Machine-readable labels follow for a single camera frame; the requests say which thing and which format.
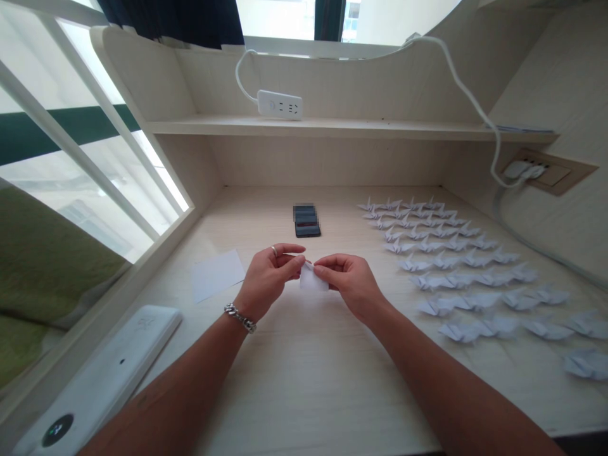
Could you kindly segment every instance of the desk surface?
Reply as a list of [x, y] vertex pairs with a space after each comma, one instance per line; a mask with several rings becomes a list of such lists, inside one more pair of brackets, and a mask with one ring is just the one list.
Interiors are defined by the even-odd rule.
[[[221, 314], [240, 285], [193, 303], [191, 266], [236, 248], [247, 267], [252, 256], [278, 242], [301, 243], [313, 262], [335, 252], [367, 259], [383, 293], [449, 354], [514, 402], [549, 435], [608, 429], [608, 384], [586, 381], [562, 370], [570, 350], [608, 343], [575, 335], [546, 342], [525, 330], [515, 341], [483, 339], [462, 346], [439, 334], [441, 319], [416, 310], [427, 296], [399, 270], [394, 254], [382, 249], [382, 235], [361, 218], [357, 203], [391, 199], [426, 201], [434, 194], [459, 218], [472, 219], [487, 239], [522, 255], [540, 271], [538, 285], [552, 281], [571, 292], [553, 312], [561, 322], [575, 312], [599, 308], [608, 318], [605, 296], [541, 255], [511, 239], [494, 221], [437, 187], [228, 187], [146, 286], [134, 307], [179, 308], [184, 321], [140, 388], [169, 366]], [[295, 203], [317, 206], [322, 237], [296, 239]], [[513, 314], [498, 305], [501, 314]], [[466, 319], [475, 318], [459, 311]], [[347, 310], [339, 294], [307, 294], [298, 282], [285, 291], [247, 337], [201, 434], [205, 455], [397, 455], [428, 452], [439, 444], [389, 356]]]

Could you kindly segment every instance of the left hand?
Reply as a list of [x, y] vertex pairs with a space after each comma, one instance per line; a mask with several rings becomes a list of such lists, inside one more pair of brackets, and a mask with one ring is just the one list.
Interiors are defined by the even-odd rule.
[[245, 280], [234, 306], [239, 313], [257, 323], [283, 292], [285, 282], [300, 278], [304, 255], [293, 256], [288, 253], [302, 253], [306, 250], [297, 244], [275, 244], [277, 256], [268, 247], [253, 255]]

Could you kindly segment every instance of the smartphone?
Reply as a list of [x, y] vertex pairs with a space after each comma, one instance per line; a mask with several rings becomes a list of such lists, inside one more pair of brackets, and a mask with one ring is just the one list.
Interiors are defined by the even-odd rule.
[[296, 238], [317, 238], [321, 235], [317, 210], [313, 204], [294, 206], [293, 222], [296, 226]]

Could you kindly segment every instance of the forearm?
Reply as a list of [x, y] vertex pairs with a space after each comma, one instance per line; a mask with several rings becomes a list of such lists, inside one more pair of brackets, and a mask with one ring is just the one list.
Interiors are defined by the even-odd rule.
[[442, 350], [390, 304], [368, 326], [450, 455], [563, 454], [523, 412]]
[[246, 335], [236, 319], [223, 314], [79, 455], [188, 454]]

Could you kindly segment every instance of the white power strip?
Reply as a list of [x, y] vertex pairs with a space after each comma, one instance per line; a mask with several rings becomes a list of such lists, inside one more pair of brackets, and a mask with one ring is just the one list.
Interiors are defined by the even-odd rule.
[[13, 449], [21, 455], [75, 455], [124, 405], [182, 320], [146, 305], [78, 371]]
[[258, 112], [268, 117], [302, 120], [302, 99], [269, 91], [258, 91]]

